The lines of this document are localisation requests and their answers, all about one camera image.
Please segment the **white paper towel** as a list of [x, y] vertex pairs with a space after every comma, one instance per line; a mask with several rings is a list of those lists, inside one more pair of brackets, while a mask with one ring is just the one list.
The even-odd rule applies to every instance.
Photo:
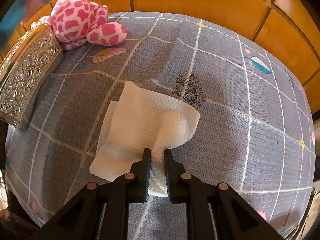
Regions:
[[164, 151], [188, 142], [199, 119], [199, 112], [189, 104], [127, 81], [119, 100], [108, 106], [89, 171], [114, 181], [129, 172], [148, 148], [151, 150], [148, 194], [166, 197]]

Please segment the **silver ornate tissue box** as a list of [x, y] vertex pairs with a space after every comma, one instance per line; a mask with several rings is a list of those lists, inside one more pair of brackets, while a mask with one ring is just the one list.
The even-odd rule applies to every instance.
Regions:
[[62, 61], [62, 48], [50, 26], [25, 33], [1, 64], [1, 120], [28, 128], [40, 87]]

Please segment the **pink white plush toy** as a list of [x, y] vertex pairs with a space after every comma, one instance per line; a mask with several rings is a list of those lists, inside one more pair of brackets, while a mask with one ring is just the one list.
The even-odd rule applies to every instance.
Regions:
[[88, 0], [58, 0], [49, 16], [31, 24], [31, 29], [46, 24], [53, 30], [63, 50], [89, 42], [101, 46], [119, 45], [127, 31], [118, 22], [108, 22], [108, 7]]

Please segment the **wooden headboard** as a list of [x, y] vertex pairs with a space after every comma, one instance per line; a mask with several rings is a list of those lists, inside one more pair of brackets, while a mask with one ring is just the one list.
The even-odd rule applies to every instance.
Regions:
[[268, 50], [302, 84], [319, 110], [319, 17], [304, 0], [91, 0], [110, 12], [184, 14], [239, 33]]

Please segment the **blue elephant plush toy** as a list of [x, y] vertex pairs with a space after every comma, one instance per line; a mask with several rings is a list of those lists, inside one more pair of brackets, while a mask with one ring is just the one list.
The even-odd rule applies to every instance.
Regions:
[[31, 17], [48, 0], [16, 0], [1, 21], [1, 50], [11, 38], [16, 26]]

